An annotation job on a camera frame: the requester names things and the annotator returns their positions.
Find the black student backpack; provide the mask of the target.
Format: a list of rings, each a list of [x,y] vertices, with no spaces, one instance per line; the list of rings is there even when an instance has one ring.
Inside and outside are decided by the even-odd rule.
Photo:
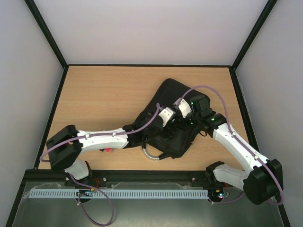
[[[160,85],[145,109],[132,123],[145,125],[154,114],[157,103],[160,104],[160,106],[169,107],[176,112],[174,118],[168,122],[173,123],[173,125],[177,128],[177,131],[172,139],[162,139],[160,137],[156,137],[144,142],[141,145],[143,151],[150,159],[162,160],[168,157],[182,157],[192,145],[192,142],[195,140],[196,136],[202,131],[202,128],[199,127],[181,129],[176,124],[178,119],[182,117],[182,114],[180,111],[174,109],[173,104],[188,90],[189,87],[185,86],[184,84],[174,79],[166,79]]]

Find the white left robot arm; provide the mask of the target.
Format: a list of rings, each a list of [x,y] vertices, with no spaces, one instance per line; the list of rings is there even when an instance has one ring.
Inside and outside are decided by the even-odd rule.
[[[80,180],[89,175],[88,164],[78,159],[82,153],[107,148],[126,149],[141,146],[159,135],[165,126],[162,120],[153,120],[146,128],[143,124],[129,124],[111,131],[81,131],[67,125],[54,134],[46,147],[53,171],[65,171]]]

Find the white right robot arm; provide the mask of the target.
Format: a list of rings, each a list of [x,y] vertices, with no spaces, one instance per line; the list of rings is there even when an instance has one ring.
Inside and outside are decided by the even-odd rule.
[[[227,122],[227,118],[210,107],[206,96],[196,96],[187,102],[179,98],[174,107],[192,125],[221,143],[240,163],[242,170],[222,162],[207,168],[206,179],[211,185],[230,184],[244,192],[255,205],[275,197],[283,190],[283,169],[277,159],[268,159],[248,144]]]

